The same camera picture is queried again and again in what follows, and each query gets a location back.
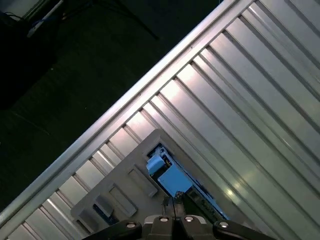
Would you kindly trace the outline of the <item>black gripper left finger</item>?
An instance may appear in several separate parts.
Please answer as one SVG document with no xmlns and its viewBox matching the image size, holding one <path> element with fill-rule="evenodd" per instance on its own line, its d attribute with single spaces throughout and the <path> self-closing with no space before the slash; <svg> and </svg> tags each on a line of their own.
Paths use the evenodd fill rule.
<svg viewBox="0 0 320 240">
<path fill-rule="evenodd" d="M 141 224 L 138 221 L 123 220 L 89 236 L 91 240 L 171 240 L 174 219 L 166 215 L 170 197 L 162 200 L 162 215 L 152 215 Z"/>
</svg>

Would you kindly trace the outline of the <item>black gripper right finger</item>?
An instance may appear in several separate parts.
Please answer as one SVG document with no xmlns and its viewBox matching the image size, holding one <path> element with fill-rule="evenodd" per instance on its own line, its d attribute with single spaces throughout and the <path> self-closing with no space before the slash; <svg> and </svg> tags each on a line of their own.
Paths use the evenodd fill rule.
<svg viewBox="0 0 320 240">
<path fill-rule="evenodd" d="M 212 226 L 191 215 L 179 219 L 182 234 L 188 240 L 271 240 L 272 237 L 231 220 L 218 220 Z"/>
</svg>

